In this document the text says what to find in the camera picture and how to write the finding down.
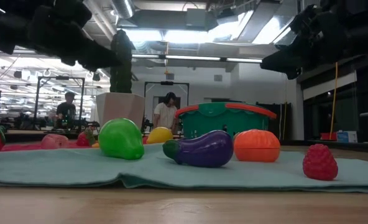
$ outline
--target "dark hair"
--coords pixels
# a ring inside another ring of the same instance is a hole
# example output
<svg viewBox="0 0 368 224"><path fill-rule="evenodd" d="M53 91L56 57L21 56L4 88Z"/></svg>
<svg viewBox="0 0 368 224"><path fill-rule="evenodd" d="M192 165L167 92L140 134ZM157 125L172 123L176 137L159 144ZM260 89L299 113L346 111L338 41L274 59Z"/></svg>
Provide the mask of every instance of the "dark hair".
<svg viewBox="0 0 368 224"><path fill-rule="evenodd" d="M72 97L72 98L74 98L75 97L75 94L74 93L72 93L72 92L66 92L65 93L65 98L67 98L67 97Z"/></svg>
<svg viewBox="0 0 368 224"><path fill-rule="evenodd" d="M172 92L167 93L165 99L163 100L163 103L168 104L170 102L170 99L176 100L176 94Z"/></svg>

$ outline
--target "green basket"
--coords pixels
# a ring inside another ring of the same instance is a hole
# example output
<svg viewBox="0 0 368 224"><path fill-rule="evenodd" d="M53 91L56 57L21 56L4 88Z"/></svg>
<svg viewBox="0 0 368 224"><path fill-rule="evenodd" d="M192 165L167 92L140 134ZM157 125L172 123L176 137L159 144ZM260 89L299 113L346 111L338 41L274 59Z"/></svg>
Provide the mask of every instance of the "green basket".
<svg viewBox="0 0 368 224"><path fill-rule="evenodd" d="M268 130L269 119L277 115L245 103L202 103L178 110L176 117L182 120L184 137L193 139L224 128L231 137L250 129Z"/></svg>

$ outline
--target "teal cloth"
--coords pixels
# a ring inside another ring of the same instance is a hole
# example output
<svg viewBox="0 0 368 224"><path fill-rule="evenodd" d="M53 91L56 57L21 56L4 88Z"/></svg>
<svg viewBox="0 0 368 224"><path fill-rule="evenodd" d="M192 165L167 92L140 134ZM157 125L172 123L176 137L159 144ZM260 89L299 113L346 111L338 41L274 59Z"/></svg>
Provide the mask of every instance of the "teal cloth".
<svg viewBox="0 0 368 224"><path fill-rule="evenodd" d="M336 159L335 181L304 176L300 152L281 152L275 163L239 162L222 168L178 165L160 144L146 145L138 161L106 157L98 149L0 153L0 186L100 187L122 181L125 187L183 189L310 190L368 192L368 162Z"/></svg>

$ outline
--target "person in white shirt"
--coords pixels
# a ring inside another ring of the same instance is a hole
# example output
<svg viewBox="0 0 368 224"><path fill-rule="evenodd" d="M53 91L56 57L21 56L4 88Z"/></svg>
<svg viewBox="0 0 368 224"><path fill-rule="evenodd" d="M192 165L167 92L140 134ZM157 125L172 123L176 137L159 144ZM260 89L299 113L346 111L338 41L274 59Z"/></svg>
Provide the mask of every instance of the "person in white shirt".
<svg viewBox="0 0 368 224"><path fill-rule="evenodd" d="M159 103L154 110L154 128L165 127L175 132L176 119L175 113L177 111L174 102L176 95L172 92L167 93L163 103Z"/></svg>

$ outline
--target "table surface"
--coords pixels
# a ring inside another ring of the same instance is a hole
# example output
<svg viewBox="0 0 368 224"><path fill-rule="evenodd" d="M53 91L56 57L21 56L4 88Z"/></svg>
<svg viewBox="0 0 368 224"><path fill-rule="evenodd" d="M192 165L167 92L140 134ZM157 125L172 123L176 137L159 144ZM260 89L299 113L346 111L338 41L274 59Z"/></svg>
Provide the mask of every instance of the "table surface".
<svg viewBox="0 0 368 224"><path fill-rule="evenodd" d="M368 161L368 153L332 152ZM368 194L0 187L0 224L229 222L368 223Z"/></svg>

